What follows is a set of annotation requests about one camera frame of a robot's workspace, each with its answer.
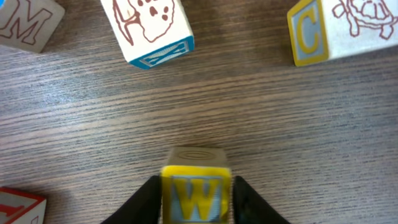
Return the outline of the wooden block yellow top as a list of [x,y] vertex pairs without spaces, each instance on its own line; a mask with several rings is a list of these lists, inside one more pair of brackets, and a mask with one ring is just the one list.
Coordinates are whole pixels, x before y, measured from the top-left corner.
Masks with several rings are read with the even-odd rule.
[[162,222],[229,222],[231,169],[220,148],[175,147],[160,172]]

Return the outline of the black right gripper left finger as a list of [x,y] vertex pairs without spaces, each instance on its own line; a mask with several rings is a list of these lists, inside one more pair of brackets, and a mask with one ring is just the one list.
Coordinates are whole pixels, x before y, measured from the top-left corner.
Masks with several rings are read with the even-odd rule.
[[160,177],[153,175],[101,224],[158,224],[161,205]]

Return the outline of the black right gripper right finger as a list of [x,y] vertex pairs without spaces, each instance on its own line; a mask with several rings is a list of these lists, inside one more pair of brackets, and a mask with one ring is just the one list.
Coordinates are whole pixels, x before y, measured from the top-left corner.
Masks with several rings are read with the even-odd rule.
[[290,224],[238,175],[233,183],[233,217],[235,224]]

